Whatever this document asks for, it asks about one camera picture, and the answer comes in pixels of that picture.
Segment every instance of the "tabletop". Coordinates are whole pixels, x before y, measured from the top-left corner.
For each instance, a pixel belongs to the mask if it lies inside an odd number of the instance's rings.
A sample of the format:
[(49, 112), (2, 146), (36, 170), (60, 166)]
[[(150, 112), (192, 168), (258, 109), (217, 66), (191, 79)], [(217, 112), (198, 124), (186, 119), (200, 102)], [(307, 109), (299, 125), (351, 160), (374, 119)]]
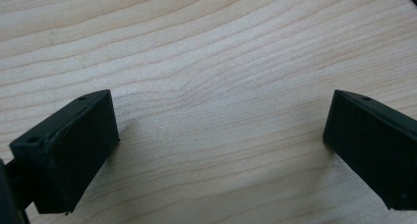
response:
[(417, 118), (410, 0), (0, 0), (0, 157), (111, 89), (121, 142), (31, 223), (415, 223), (331, 150), (335, 89)]

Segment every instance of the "wood grain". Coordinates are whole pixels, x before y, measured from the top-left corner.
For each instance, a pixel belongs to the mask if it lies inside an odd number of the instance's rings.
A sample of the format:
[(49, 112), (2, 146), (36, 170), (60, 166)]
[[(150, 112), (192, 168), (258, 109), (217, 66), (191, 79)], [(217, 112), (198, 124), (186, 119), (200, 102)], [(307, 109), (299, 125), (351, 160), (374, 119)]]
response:
[(0, 0), (0, 156), (110, 88), (121, 136), (31, 223), (415, 223), (322, 144), (332, 92), (417, 118), (410, 0)]

